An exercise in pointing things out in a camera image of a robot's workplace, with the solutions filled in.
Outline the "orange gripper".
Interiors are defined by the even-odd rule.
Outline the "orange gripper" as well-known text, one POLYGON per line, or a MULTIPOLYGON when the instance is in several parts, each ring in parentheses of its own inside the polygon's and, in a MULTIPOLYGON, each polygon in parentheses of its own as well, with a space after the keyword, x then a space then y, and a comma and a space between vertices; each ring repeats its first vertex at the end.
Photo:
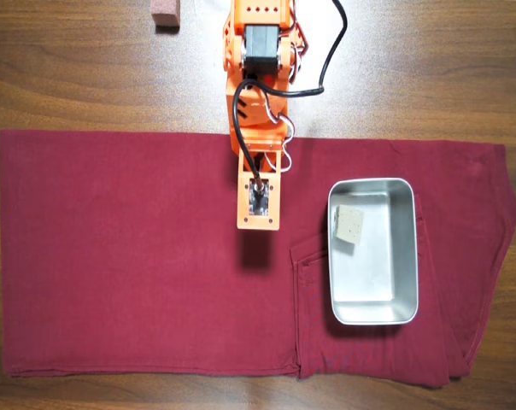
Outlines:
POLYGON ((243 127, 241 133, 253 158, 258 154, 267 156, 267 163, 260 166, 261 171, 275 172, 278 163, 282 172, 291 169, 292 159, 286 151, 286 145, 293 138, 293 125, 276 125, 272 129, 262 126, 243 127), (280 152, 281 157, 288 161, 287 165, 283 166, 282 161, 277 161, 276 152, 280 152))

